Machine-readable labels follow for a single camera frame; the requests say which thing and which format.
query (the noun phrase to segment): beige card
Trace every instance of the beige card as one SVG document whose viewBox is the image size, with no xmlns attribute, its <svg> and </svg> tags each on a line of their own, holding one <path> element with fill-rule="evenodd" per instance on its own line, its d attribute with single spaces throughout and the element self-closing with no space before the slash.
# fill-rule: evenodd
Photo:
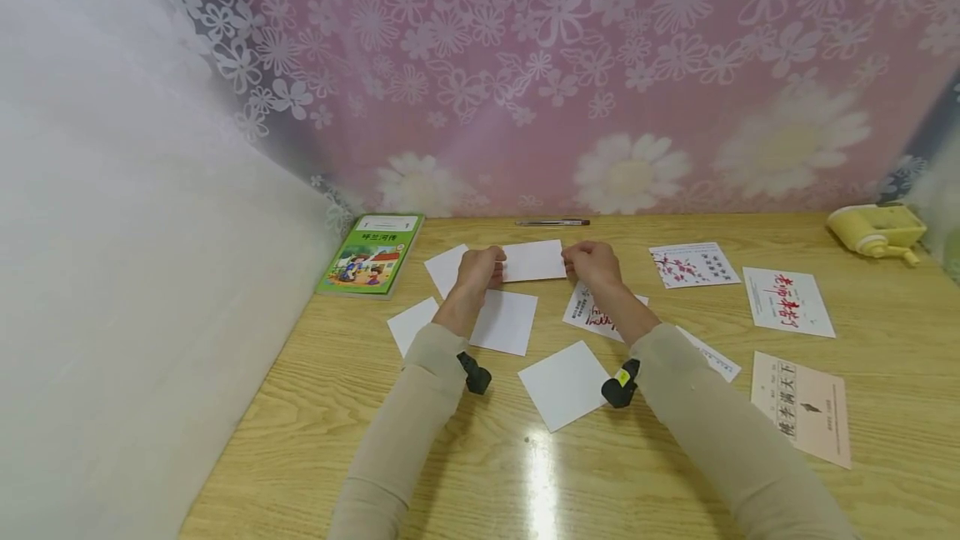
<svg viewBox="0 0 960 540">
<path fill-rule="evenodd" d="M 795 447 L 851 469 L 847 390 L 840 377 L 757 351 L 750 400 Z"/>
</svg>

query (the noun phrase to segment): green book cover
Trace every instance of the green book cover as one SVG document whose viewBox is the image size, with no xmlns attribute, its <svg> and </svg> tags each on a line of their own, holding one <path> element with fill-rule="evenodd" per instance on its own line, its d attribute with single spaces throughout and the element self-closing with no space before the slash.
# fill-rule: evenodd
<svg viewBox="0 0 960 540">
<path fill-rule="evenodd" d="M 422 214 L 365 214 L 317 284 L 317 294 L 390 298 L 423 225 Z"/>
</svg>

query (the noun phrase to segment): pen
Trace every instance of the pen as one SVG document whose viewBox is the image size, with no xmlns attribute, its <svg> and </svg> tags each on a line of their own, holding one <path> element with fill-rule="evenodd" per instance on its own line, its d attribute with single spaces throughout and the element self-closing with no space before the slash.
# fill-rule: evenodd
<svg viewBox="0 0 960 540">
<path fill-rule="evenodd" d="M 517 225 L 589 225 L 589 219 L 530 219 Z"/>
</svg>

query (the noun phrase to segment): cartoon children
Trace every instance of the cartoon children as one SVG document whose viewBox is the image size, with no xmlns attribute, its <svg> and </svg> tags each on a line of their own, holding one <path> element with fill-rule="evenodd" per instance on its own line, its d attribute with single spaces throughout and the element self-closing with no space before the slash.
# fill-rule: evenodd
<svg viewBox="0 0 960 540">
<path fill-rule="evenodd" d="M 378 283 L 380 283 L 378 278 L 380 277 L 381 273 L 383 273 L 383 267 L 371 267 L 370 273 L 367 274 L 367 286 L 377 286 Z"/>
<path fill-rule="evenodd" d="M 363 268 L 363 263 L 367 261 L 367 255 L 354 255 L 350 257 L 350 262 L 347 263 L 347 266 L 340 273 L 340 277 L 337 278 L 341 282 L 352 283 L 358 279 L 358 274 L 360 269 Z"/>
</svg>

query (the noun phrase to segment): pink backdrop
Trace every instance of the pink backdrop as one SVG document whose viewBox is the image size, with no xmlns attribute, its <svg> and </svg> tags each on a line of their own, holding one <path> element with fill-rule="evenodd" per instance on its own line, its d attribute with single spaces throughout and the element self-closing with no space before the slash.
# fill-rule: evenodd
<svg viewBox="0 0 960 540">
<path fill-rule="evenodd" d="M 431 216 L 868 200 L 960 61 L 960 0 L 216 1 L 251 134 Z"/>
</svg>

